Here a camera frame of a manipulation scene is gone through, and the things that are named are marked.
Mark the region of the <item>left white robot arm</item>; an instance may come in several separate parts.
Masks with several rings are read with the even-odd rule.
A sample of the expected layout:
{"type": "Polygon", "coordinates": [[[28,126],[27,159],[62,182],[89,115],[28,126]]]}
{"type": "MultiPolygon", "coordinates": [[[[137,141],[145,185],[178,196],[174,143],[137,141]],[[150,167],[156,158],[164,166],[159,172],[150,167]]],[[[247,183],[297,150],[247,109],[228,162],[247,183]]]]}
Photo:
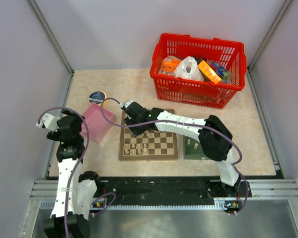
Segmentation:
{"type": "Polygon", "coordinates": [[[48,139],[59,143],[57,195],[50,218],[43,222],[43,230],[49,238],[88,238],[92,199],[102,193],[103,185],[96,172],[81,172],[89,143],[81,135],[83,116],[68,108],[61,110],[63,117],[46,110],[37,123],[37,127],[49,130],[48,139]]]}

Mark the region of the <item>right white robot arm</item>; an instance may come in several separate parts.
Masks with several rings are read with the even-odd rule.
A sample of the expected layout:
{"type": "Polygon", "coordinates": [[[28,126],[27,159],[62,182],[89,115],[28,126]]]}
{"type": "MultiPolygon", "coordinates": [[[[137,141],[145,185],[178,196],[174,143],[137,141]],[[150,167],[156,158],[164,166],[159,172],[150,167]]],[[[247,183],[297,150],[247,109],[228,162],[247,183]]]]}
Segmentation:
{"type": "Polygon", "coordinates": [[[216,162],[222,191],[234,196],[240,190],[240,175],[234,168],[232,134],[214,115],[194,119],[175,115],[160,108],[146,109],[134,101],[120,104],[126,114],[125,126],[137,137],[145,131],[172,132],[198,141],[207,158],[216,162]]]}

